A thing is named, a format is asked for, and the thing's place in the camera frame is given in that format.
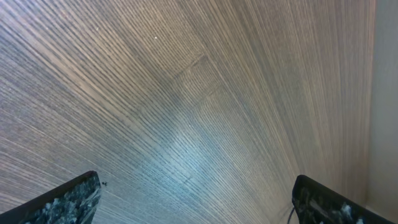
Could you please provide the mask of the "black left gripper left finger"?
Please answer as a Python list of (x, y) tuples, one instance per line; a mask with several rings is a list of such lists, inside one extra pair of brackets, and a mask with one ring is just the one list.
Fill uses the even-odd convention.
[(1, 224), (91, 224), (100, 198), (101, 183), (91, 170), (1, 214)]

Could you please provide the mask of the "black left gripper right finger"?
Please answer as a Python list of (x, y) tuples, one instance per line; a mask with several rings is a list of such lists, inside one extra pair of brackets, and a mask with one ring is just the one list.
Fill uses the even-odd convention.
[(306, 175), (298, 175), (292, 204), (299, 224), (393, 224)]

